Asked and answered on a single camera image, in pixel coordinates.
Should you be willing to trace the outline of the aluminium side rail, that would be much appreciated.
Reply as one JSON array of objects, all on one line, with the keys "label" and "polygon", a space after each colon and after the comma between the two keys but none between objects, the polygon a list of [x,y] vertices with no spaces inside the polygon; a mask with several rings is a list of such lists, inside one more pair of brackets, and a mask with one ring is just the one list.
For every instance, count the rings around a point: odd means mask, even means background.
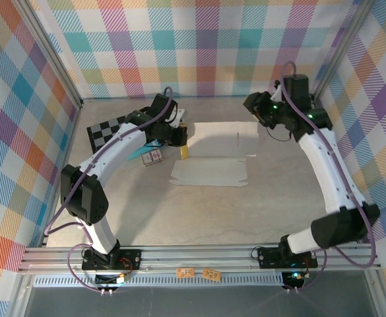
[{"label": "aluminium side rail", "polygon": [[[62,160],[61,167],[63,168],[69,161],[71,156],[71,151],[73,148],[73,143],[75,140],[75,136],[77,134],[77,129],[79,126],[79,121],[81,117],[81,112],[83,109],[84,101],[81,101],[80,106],[78,107],[77,111],[75,112],[75,120],[73,122],[72,128],[71,128],[71,134],[69,135],[68,142],[65,146],[64,151],[64,157]],[[46,234],[46,229],[48,227],[52,227],[53,223],[56,221],[55,214],[57,213],[57,210],[60,208],[60,195],[61,195],[61,172],[57,173],[57,183],[53,187],[53,195],[51,197],[51,205],[48,207],[48,210],[45,213],[44,219],[42,221],[42,232],[40,233],[40,237],[38,239],[38,242],[36,243],[39,247],[44,247],[46,245],[46,240],[48,239],[48,234]]]}]

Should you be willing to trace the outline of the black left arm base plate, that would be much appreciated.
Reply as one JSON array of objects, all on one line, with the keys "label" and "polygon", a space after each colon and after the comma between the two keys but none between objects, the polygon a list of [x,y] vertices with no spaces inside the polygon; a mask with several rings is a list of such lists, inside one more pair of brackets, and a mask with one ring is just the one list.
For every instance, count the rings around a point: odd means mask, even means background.
[{"label": "black left arm base plate", "polygon": [[82,253],[82,269],[94,271],[132,271],[139,270],[141,250],[119,249],[110,254],[101,254],[94,249],[85,248]]}]

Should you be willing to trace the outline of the yellow and white paper box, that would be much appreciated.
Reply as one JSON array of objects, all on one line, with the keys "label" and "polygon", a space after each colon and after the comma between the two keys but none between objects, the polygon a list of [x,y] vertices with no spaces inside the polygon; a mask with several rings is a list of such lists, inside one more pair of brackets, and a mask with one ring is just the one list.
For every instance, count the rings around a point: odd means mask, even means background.
[{"label": "yellow and white paper box", "polygon": [[187,154],[174,164],[170,183],[234,188],[248,185],[246,158],[257,154],[257,122],[190,123],[187,131]]}]

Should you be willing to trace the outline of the black grey checkerboard sheet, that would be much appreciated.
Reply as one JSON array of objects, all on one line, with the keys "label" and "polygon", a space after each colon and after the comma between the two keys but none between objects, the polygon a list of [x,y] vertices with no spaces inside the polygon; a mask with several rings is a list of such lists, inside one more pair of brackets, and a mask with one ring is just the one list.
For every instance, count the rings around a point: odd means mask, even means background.
[{"label": "black grey checkerboard sheet", "polygon": [[118,132],[125,116],[94,124],[86,128],[92,153],[99,151]]}]

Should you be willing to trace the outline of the small circuit board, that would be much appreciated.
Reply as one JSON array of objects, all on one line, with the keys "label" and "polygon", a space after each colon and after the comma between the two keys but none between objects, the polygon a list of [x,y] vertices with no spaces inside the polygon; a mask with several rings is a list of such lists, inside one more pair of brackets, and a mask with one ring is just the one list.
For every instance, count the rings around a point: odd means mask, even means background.
[{"label": "small circuit board", "polygon": [[282,272],[283,287],[285,289],[301,288],[304,286],[306,276],[304,272]]},{"label": "small circuit board", "polygon": [[96,275],[94,283],[96,285],[118,285],[128,282],[130,275],[128,273],[121,273],[119,275]]}]

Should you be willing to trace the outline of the aluminium frame rail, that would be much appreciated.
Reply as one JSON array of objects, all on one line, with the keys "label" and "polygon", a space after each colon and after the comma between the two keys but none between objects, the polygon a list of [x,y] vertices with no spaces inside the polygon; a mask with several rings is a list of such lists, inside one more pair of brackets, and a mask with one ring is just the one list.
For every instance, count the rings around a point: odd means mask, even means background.
[{"label": "aluminium frame rail", "polygon": [[[319,271],[321,268],[340,271],[359,269],[370,260],[369,244],[351,243],[329,249],[313,251],[318,266],[310,269],[260,269],[257,260],[258,246],[247,244],[179,245],[179,246],[124,246],[122,249],[141,250],[140,269],[135,273],[175,273],[179,267],[194,267],[195,273],[205,268],[221,273],[257,271]],[[28,248],[22,258],[19,273],[122,273],[124,271],[94,271],[82,269],[81,253],[85,248],[71,252],[69,248]]]}]

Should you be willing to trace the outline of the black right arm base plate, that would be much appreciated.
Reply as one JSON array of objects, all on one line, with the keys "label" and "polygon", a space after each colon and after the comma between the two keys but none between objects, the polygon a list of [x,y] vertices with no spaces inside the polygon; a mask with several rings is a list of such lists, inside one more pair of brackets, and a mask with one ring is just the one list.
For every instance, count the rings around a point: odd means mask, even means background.
[{"label": "black right arm base plate", "polygon": [[257,247],[260,269],[310,269],[318,266],[317,258],[311,252],[283,256],[279,248]]}]

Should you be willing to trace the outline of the aluminium frame post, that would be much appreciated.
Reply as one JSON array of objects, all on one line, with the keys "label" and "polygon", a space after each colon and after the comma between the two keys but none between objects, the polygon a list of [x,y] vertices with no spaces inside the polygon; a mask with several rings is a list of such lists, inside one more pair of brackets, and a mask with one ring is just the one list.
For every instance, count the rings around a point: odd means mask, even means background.
[{"label": "aluminium frame post", "polygon": [[375,0],[344,0],[327,36],[327,47],[323,48],[313,72],[310,91],[319,101],[332,81],[342,59],[361,29]]},{"label": "aluminium frame post", "polygon": [[51,68],[61,81],[65,92],[69,95],[71,101],[77,105],[78,109],[82,108],[83,99],[79,94],[74,82],[72,81],[68,71],[66,70],[58,52],[54,48],[43,24],[41,23],[35,10],[29,0],[12,0],[17,11],[20,13],[23,21],[27,24],[28,29],[35,38],[41,51],[44,53],[47,61],[51,64]]}]

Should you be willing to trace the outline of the playing card pack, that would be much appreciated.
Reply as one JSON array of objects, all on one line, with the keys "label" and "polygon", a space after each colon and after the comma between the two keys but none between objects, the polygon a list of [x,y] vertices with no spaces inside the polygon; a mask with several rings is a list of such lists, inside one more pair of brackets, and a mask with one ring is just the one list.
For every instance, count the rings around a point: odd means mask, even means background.
[{"label": "playing card pack", "polygon": [[164,157],[160,149],[155,148],[149,152],[141,154],[141,160],[144,166],[150,166],[164,161]]}]

